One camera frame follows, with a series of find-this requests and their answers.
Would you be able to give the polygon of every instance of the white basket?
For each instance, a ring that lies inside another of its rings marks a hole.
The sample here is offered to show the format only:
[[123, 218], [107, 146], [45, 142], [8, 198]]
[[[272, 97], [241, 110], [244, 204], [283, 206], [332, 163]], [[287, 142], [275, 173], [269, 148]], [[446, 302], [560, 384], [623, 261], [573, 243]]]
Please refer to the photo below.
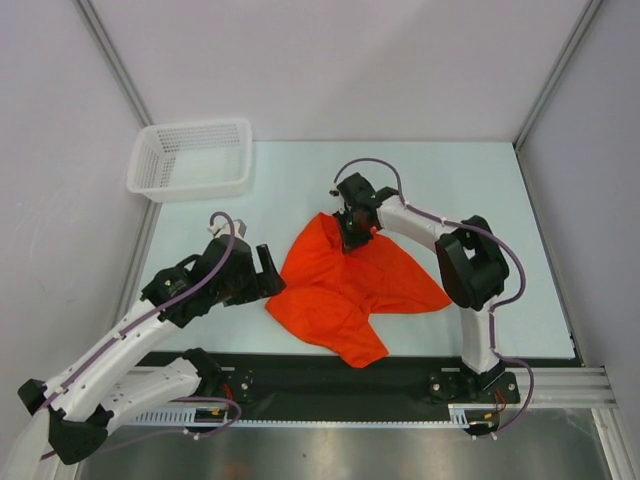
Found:
[[241, 195], [251, 172], [243, 119], [151, 125], [136, 139], [127, 188], [154, 202]]

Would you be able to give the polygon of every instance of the reflective floor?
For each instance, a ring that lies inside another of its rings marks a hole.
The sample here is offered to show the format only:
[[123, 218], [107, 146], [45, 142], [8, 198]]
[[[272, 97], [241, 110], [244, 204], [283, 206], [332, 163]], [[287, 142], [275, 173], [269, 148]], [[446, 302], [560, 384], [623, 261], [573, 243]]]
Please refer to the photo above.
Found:
[[[109, 445], [148, 428], [125, 427]], [[145, 440], [81, 465], [79, 478], [215, 480], [609, 479], [590, 410], [530, 411], [497, 441], [457, 430], [233, 428], [199, 442]]]

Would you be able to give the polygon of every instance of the orange fabric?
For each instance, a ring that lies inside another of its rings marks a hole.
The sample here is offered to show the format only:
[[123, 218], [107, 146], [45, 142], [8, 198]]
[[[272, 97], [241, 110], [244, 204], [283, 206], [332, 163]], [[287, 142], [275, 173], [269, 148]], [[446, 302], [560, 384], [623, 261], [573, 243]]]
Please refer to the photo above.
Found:
[[266, 309], [300, 340], [327, 347], [352, 367], [389, 352], [371, 313], [423, 313], [451, 300], [391, 239], [374, 235], [345, 255], [337, 220], [316, 215], [296, 239], [281, 272], [287, 288]]

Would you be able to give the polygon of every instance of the table top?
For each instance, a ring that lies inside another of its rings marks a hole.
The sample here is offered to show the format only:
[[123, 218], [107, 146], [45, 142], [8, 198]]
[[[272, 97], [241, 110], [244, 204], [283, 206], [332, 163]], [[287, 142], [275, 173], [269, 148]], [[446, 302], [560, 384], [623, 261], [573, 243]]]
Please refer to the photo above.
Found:
[[[398, 167], [407, 198], [416, 206], [450, 219], [474, 214], [487, 219], [522, 260], [527, 291], [497, 315], [498, 348], [505, 355], [573, 358], [574, 351], [552, 280], [520, 169], [508, 143], [431, 142], [256, 142], [252, 183], [233, 198], [162, 205], [140, 285], [159, 270], [201, 253], [211, 234], [209, 216], [223, 210], [247, 225], [246, 240], [269, 245], [277, 267], [298, 233], [318, 212], [333, 213], [338, 201], [328, 194], [333, 177], [347, 161], [376, 157]], [[375, 188], [394, 186], [384, 167], [358, 164]], [[399, 235], [389, 234], [427, 272], [440, 281], [435, 255]], [[505, 295], [517, 290], [511, 265]], [[288, 333], [264, 309], [265, 301], [239, 307], [214, 307], [194, 319], [157, 350], [202, 347], [211, 352], [270, 354], [332, 354]], [[370, 322], [391, 355], [459, 356], [462, 351], [460, 313], [451, 306], [417, 315], [372, 315]]]

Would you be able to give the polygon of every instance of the robotic arm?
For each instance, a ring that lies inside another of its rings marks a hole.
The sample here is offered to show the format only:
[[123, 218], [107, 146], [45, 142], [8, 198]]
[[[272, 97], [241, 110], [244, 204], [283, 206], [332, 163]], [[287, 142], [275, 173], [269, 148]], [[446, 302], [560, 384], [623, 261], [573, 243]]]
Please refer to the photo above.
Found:
[[[376, 191], [359, 173], [347, 177], [331, 194], [340, 196], [344, 204], [334, 216], [340, 224], [345, 251], [365, 245], [373, 238], [372, 231], [386, 229], [411, 238], [437, 255], [443, 288], [460, 307], [462, 360], [476, 375], [489, 373], [485, 375], [487, 381], [495, 378], [491, 372], [499, 370], [499, 358], [491, 348], [489, 308], [503, 292], [509, 276], [499, 246], [478, 233], [418, 215], [406, 208], [396, 189]], [[462, 223], [491, 232], [479, 216]]]
[[[213, 396], [222, 371], [202, 349], [188, 350], [141, 380], [116, 383], [156, 345], [214, 305], [240, 305], [284, 289], [266, 245], [256, 248], [263, 270], [256, 272], [242, 222], [210, 230], [214, 238], [204, 253], [158, 272], [141, 299], [82, 358], [46, 382], [29, 380], [18, 391], [32, 415], [48, 409], [49, 444], [63, 463], [87, 458], [141, 413], [193, 394]], [[211, 275], [215, 268], [219, 271]]]

